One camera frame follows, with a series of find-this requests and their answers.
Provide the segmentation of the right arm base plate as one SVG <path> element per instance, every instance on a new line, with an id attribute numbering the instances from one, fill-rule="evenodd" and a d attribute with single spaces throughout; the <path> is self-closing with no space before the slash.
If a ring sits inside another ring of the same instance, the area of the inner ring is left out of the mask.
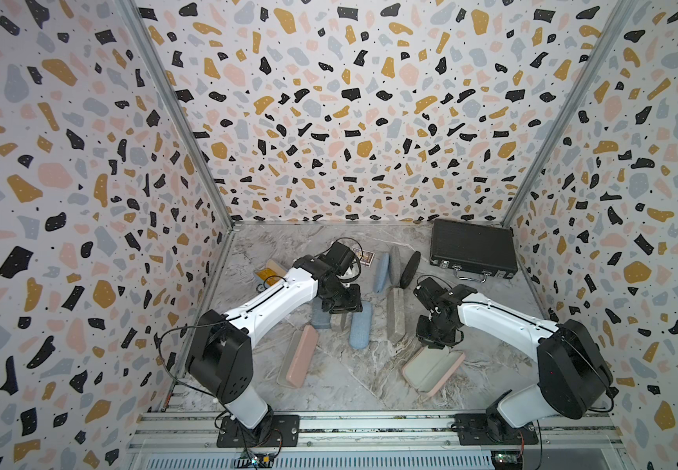
<path id="1" fill-rule="evenodd" d="M 450 427 L 462 446 L 521 446 L 537 445 L 539 437 L 534 428 L 510 427 L 496 413 L 458 413 Z"/>

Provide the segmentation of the grey case mint lining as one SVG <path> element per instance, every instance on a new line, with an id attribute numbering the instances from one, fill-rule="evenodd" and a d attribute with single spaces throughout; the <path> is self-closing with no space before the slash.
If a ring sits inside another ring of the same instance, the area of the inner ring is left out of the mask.
<path id="1" fill-rule="evenodd" d="M 316 330 L 331 328 L 331 313 L 323 309 L 322 300 L 319 298 L 311 302 L 311 326 Z"/>

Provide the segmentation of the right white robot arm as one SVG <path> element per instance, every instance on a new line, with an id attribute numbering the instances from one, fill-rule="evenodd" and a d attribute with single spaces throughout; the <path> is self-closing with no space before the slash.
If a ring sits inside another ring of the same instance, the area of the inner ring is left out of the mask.
<path id="1" fill-rule="evenodd" d="M 487 333 L 528 356 L 538 368 L 538 381 L 518 392 L 508 391 L 486 410 L 495 435 L 520 429 L 545 417 L 578 420 L 597 412 L 603 395 L 613 398 L 610 372 L 588 329 L 575 320 L 557 323 L 501 305 L 475 289 L 446 288 L 435 279 L 422 279 L 413 290 L 428 311 L 419 317 L 416 336 L 421 344 L 442 350 L 463 340 L 462 329 Z"/>

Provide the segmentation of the case with purple glasses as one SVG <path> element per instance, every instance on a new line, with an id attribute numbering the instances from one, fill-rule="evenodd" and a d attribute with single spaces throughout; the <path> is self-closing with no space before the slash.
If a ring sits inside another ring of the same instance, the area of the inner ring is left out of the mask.
<path id="1" fill-rule="evenodd" d="M 373 307 L 369 301 L 362 301 L 362 309 L 352 315 L 349 344 L 354 350 L 365 349 L 370 341 Z"/>

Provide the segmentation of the mint glasses case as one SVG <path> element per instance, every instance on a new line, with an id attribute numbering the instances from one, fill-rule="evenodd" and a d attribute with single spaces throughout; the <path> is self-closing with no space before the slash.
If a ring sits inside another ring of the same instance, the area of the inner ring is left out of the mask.
<path id="1" fill-rule="evenodd" d="M 345 332 L 351 328 L 352 324 L 351 313 L 336 313 L 336 315 L 331 315 L 331 330 L 333 332 Z"/>

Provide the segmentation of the grey case with glasses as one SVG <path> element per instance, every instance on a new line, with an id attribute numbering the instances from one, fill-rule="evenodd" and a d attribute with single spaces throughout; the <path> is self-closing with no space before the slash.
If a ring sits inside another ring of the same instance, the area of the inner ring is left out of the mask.
<path id="1" fill-rule="evenodd" d="M 389 250 L 389 280 L 391 286 L 394 288 L 401 287 L 401 274 L 403 267 L 401 266 L 401 250 L 397 245 L 393 245 Z"/>

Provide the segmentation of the blue case brown lining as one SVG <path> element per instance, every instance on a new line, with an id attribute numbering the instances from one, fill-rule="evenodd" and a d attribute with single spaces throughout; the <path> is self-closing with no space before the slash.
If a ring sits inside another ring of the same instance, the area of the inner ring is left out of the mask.
<path id="1" fill-rule="evenodd" d="M 385 289 L 389 277 L 390 258 L 390 254 L 388 252 L 382 253 L 378 258 L 374 279 L 374 291 L 376 294 L 382 293 Z"/>

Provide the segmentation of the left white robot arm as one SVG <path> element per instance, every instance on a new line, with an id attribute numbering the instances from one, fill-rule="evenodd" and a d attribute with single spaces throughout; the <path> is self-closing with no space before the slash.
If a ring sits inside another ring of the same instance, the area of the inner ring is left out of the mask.
<path id="1" fill-rule="evenodd" d="M 248 437 L 259 443 L 272 429 L 273 409 L 252 385 L 253 348 L 295 309 L 321 299 L 331 315 L 362 311 L 358 255 L 336 241 L 319 255 L 298 258 L 262 293 L 223 315 L 199 320 L 185 361 L 187 372 L 212 394 Z"/>

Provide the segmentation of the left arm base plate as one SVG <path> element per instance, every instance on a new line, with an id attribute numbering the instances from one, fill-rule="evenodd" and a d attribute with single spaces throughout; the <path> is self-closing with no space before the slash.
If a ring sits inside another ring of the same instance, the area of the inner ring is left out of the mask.
<path id="1" fill-rule="evenodd" d="M 267 414 L 254 429 L 229 416 L 221 420 L 218 448 L 295 448 L 300 433 L 299 414 Z"/>

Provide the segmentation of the pink glasses case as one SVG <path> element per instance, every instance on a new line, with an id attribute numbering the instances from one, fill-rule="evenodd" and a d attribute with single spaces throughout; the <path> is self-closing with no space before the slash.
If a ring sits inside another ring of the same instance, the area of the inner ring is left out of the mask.
<path id="1" fill-rule="evenodd" d="M 401 375 L 418 395 L 430 398 L 446 385 L 464 360 L 462 351 L 423 347 L 403 366 Z"/>
<path id="2" fill-rule="evenodd" d="M 309 324 L 294 333 L 277 378 L 280 386 L 299 389 L 304 385 L 318 338 L 318 332 Z"/>

